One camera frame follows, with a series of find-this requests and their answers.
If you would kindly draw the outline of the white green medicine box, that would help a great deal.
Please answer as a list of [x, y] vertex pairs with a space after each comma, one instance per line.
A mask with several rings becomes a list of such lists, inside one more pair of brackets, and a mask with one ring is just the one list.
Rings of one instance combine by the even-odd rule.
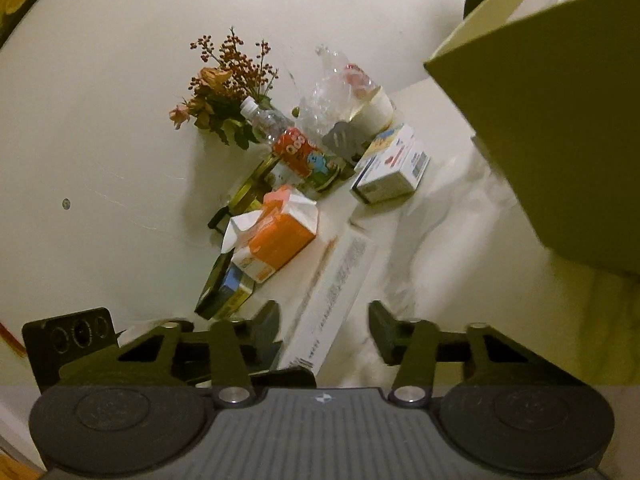
[[317, 375], [360, 294], [375, 255], [374, 241], [345, 226], [326, 248], [314, 280], [284, 337], [274, 368]]

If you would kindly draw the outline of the large cardboard sorting box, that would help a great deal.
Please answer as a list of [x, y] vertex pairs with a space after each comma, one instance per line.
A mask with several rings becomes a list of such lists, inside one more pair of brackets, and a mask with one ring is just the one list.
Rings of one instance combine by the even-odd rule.
[[426, 62], [563, 258], [639, 270], [639, 0], [465, 0]]

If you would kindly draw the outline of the black flat pack yellow print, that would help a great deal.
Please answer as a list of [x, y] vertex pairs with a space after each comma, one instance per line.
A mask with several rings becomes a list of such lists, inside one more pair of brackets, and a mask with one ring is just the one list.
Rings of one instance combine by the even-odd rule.
[[198, 297], [194, 312], [204, 320], [228, 320], [253, 295], [255, 281], [232, 262], [232, 252], [220, 254]]

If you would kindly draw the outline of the black clip stand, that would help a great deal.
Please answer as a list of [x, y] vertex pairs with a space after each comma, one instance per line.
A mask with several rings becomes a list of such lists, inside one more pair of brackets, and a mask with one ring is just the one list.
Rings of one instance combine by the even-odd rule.
[[207, 227], [220, 235], [224, 235], [231, 218], [232, 211], [230, 207], [228, 205], [224, 205], [215, 212], [213, 217], [207, 223]]

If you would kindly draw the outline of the orange tissue pack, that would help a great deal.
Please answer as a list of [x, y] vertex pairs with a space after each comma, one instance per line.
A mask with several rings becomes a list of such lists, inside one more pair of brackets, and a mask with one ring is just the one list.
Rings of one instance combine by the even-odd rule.
[[256, 283], [288, 264], [317, 236], [319, 209], [291, 185], [267, 193], [259, 210], [230, 219], [221, 252]]

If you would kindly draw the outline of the yellow lid glass jar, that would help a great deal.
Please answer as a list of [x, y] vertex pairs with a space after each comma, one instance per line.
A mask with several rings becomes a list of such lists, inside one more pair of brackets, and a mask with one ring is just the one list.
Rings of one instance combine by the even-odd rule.
[[264, 196], [272, 191], [270, 174], [278, 162], [279, 157], [270, 154], [246, 178], [228, 201], [231, 217], [262, 208]]

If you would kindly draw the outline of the white red small box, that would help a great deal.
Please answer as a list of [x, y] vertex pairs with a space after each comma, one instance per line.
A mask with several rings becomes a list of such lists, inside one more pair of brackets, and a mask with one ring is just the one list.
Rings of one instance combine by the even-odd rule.
[[430, 161], [414, 129], [398, 125], [374, 138], [356, 166], [350, 192], [365, 205], [412, 194]]

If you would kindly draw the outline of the red label drink bottle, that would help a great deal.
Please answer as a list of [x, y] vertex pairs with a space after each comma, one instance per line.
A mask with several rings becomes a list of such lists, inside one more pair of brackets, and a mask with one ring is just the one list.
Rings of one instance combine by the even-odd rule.
[[261, 107], [251, 96], [241, 104], [241, 115], [257, 139], [264, 141], [288, 169], [320, 193], [340, 173], [340, 167], [280, 110]]

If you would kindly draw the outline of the white paper bowl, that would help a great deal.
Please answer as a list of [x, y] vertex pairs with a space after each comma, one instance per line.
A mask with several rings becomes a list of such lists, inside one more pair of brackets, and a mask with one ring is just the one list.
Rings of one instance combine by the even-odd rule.
[[347, 122], [348, 128], [373, 139], [393, 122], [395, 107], [383, 87], [378, 87]]

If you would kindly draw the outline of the dried flower bouquet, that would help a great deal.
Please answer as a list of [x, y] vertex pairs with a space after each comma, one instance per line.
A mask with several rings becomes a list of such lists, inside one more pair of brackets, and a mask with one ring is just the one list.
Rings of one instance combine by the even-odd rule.
[[258, 140], [241, 114], [242, 103], [251, 98], [270, 106], [270, 93], [279, 79], [279, 70], [270, 62], [270, 43], [259, 40], [248, 52], [245, 41], [230, 28], [219, 44], [203, 35], [190, 43], [190, 49], [198, 52], [203, 66], [190, 79], [190, 96], [168, 113], [169, 120], [175, 129], [190, 122], [224, 145], [248, 150]]

